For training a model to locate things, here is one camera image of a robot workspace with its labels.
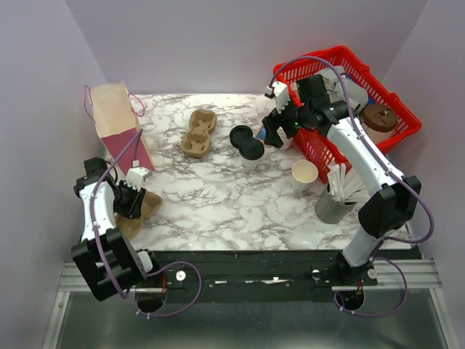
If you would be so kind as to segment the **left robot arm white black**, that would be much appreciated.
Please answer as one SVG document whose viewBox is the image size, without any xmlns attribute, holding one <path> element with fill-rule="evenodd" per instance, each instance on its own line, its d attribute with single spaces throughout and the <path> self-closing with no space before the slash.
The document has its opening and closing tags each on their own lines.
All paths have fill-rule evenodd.
<svg viewBox="0 0 465 349">
<path fill-rule="evenodd" d="M 147 191 L 144 182 L 152 172 L 137 161 L 124 180 L 111 176 L 108 162 L 94 157 L 84 162 L 86 175 L 73 187 L 84 205 L 81 242 L 71 248 L 71 257 L 94 297 L 103 301 L 141 282 L 155 286 L 161 269 L 145 250 L 136 251 L 116 225 L 116 215 L 137 220 Z"/>
</svg>

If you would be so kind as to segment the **pink paper bag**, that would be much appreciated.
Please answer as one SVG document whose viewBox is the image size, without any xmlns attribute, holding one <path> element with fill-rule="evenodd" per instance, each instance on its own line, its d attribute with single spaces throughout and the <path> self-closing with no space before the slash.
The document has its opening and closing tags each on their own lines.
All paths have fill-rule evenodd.
<svg viewBox="0 0 465 349">
<path fill-rule="evenodd" d="M 136 112 L 131 101 L 132 94 L 121 81 L 103 84 L 94 88 L 84 87 L 84 109 L 92 119 L 108 153 L 116 158 L 124 148 L 125 154 L 118 160 L 118 168 L 126 174 L 133 161 L 154 171 L 155 167 L 145 138 L 130 143 L 141 130 L 139 118 L 145 115 L 145 109 Z"/>
</svg>

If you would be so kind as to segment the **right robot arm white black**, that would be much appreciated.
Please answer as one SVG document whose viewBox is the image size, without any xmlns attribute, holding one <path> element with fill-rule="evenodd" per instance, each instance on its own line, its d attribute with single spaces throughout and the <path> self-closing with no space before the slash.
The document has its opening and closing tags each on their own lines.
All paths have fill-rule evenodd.
<svg viewBox="0 0 465 349">
<path fill-rule="evenodd" d="M 358 213 L 360 227 L 341 253 L 342 262 L 334 267 L 336 280 L 352 284 L 392 231 L 404 226 L 416 210 L 421 182 L 406 177 L 392 165 L 364 132 L 349 104 L 332 102 L 320 75 L 304 81 L 303 105 L 296 105 L 288 86 L 279 81 L 266 89 L 266 97 L 275 101 L 275 108 L 263 118 L 265 142 L 276 148 L 283 146 L 278 132 L 293 137 L 300 129 L 316 129 L 327 137 L 347 158 L 360 176 L 369 199 Z"/>
</svg>

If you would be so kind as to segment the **white paper cup stack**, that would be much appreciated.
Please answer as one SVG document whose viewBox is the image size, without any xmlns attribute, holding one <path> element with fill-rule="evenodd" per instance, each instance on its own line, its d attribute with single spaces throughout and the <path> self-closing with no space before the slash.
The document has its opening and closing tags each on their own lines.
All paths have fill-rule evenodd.
<svg viewBox="0 0 465 349">
<path fill-rule="evenodd" d="M 275 141 L 274 147 L 279 151 L 286 151 L 291 147 L 293 140 L 294 139 L 292 137 L 286 139 L 278 138 Z"/>
</svg>

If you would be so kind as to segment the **black coffee cup lid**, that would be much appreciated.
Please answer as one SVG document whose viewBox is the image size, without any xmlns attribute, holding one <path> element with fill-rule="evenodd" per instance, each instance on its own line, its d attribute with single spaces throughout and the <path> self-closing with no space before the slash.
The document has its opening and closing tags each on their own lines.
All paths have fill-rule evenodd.
<svg viewBox="0 0 465 349">
<path fill-rule="evenodd" d="M 244 159 L 259 160 L 264 155 L 264 144 L 255 138 L 245 140 L 239 146 L 239 153 Z"/>
</svg>

